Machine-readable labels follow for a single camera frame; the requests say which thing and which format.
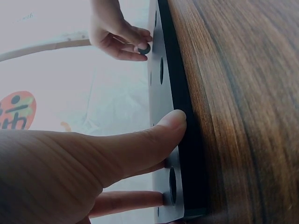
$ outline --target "orange sign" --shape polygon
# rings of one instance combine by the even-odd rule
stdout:
[[[19,91],[0,101],[0,129],[28,130],[36,114],[36,100],[30,92]]]

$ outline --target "child's hand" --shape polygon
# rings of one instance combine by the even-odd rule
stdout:
[[[118,0],[90,0],[92,15],[89,36],[92,45],[118,60],[146,61],[138,48],[152,41],[148,30],[125,21]]]

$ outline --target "hand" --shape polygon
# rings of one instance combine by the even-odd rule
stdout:
[[[102,191],[162,168],[185,129],[176,110],[149,130],[108,137],[1,130],[0,223],[89,224],[90,217],[161,206],[159,192]]]
[[[118,0],[90,0],[92,15],[89,38],[92,45],[119,60],[146,61],[138,48],[152,41],[148,30],[125,21]]]

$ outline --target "hole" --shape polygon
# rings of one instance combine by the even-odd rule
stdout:
[[[175,205],[177,201],[177,179],[173,167],[170,168],[170,172],[169,172],[169,188],[170,188],[172,205]]]
[[[157,26],[157,11],[155,13],[155,27]]]
[[[163,62],[163,58],[161,58],[161,62],[160,62],[160,83],[161,83],[161,85],[163,83],[163,76],[164,76],[164,62]]]

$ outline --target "wood grain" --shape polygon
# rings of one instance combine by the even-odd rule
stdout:
[[[299,0],[168,0],[206,142],[194,224],[299,223]]]

